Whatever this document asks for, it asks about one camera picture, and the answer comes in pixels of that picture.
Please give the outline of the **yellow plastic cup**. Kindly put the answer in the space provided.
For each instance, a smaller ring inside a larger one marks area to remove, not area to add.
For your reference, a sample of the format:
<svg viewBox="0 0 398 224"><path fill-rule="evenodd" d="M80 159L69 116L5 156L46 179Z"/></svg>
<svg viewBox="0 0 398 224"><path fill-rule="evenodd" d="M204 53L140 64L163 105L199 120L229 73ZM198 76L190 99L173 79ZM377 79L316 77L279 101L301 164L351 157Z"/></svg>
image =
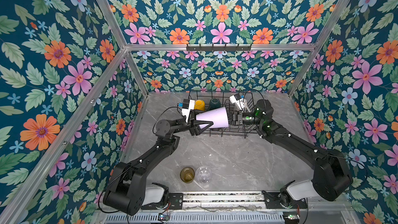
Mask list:
<svg viewBox="0 0 398 224"><path fill-rule="evenodd" d="M199 111L205 111L205 102L203 100L195 100L194 109Z"/></svg>

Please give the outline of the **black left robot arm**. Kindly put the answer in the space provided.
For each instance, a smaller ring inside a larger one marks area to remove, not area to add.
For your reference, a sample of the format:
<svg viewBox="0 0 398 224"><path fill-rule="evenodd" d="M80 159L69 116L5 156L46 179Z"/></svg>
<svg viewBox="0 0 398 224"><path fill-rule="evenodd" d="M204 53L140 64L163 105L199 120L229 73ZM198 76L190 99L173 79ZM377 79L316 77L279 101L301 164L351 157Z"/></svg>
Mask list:
<svg viewBox="0 0 398 224"><path fill-rule="evenodd" d="M142 206L152 205L159 209L169 203L169 188L153 183L147 187L151 171L177 149L180 137L176 133L189 131L200 135L210 128L212 121L160 120L155 126L156 143L139 158L128 163L120 162L114 168L103 196L103 204L128 215L135 215Z"/></svg>

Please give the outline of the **cream ceramic mug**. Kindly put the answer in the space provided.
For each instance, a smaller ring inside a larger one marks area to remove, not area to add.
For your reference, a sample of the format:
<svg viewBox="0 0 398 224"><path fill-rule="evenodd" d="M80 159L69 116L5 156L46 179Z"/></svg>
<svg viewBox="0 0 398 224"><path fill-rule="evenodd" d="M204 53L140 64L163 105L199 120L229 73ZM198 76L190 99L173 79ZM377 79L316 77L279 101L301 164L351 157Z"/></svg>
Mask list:
<svg viewBox="0 0 398 224"><path fill-rule="evenodd" d="M237 101L237 106L242 112L251 112L247 100L244 98L241 98L240 100Z"/></svg>

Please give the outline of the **cream and green mug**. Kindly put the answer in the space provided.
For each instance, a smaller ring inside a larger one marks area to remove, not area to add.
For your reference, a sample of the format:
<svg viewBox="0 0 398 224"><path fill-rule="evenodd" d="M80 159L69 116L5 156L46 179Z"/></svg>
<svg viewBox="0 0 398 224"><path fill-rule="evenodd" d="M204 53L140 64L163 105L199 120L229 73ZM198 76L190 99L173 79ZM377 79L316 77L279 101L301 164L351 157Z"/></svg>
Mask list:
<svg viewBox="0 0 398 224"><path fill-rule="evenodd" d="M220 107L221 107L221 102L220 102L220 100L219 100L218 98L213 98L213 99L211 99L210 102L209 102L209 108L208 108L208 110L211 111L211 110L218 109L218 108L220 108Z"/></svg>

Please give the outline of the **lilac plastic cup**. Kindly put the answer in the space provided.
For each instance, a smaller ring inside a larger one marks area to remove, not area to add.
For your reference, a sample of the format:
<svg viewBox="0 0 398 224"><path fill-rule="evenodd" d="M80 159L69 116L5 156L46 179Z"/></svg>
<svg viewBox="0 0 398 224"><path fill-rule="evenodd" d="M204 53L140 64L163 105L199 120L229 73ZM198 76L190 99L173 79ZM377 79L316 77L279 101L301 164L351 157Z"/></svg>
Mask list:
<svg viewBox="0 0 398 224"><path fill-rule="evenodd" d="M225 107L221 107L215 110L200 113L196 116L196 120L199 121L212 121L213 126L210 129L228 128L229 120L228 114Z"/></svg>

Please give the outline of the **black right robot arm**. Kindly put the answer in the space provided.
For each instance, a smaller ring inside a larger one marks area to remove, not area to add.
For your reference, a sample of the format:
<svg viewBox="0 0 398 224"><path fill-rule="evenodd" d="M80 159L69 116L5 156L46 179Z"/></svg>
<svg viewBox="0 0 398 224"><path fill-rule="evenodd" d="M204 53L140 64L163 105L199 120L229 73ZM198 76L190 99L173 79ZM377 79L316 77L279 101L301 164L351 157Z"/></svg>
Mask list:
<svg viewBox="0 0 398 224"><path fill-rule="evenodd" d="M235 105L235 124L255 126L260 138L286 149L314 171L311 179L294 180L280 189L278 200L283 207L289 208L296 201L311 197L335 201L352 185L352 173L343 154L336 149L318 148L292 134L273 119L274 109L269 100L258 100L252 110L245 106L243 99L235 102Z"/></svg>

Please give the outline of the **clear glass cup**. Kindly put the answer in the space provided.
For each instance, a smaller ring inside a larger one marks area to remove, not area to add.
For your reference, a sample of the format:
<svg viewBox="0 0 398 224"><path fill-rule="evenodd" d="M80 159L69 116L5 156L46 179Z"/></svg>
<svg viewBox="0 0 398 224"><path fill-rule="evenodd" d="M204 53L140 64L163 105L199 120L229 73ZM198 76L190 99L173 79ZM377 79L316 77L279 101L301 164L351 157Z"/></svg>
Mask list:
<svg viewBox="0 0 398 224"><path fill-rule="evenodd" d="M195 179L201 184L208 184L211 180L212 172L207 166L201 166L196 170Z"/></svg>

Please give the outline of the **olive green glass cup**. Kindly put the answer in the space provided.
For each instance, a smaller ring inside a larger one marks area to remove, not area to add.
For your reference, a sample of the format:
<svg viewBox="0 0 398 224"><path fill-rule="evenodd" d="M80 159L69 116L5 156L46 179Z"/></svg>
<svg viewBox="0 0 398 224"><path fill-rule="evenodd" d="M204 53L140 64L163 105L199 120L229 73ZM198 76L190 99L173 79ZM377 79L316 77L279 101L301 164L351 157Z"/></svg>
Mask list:
<svg viewBox="0 0 398 224"><path fill-rule="evenodd" d="M191 183L194 181L195 178L195 171L193 168L191 167L185 167L181 170L180 172L180 179L184 182L184 183Z"/></svg>

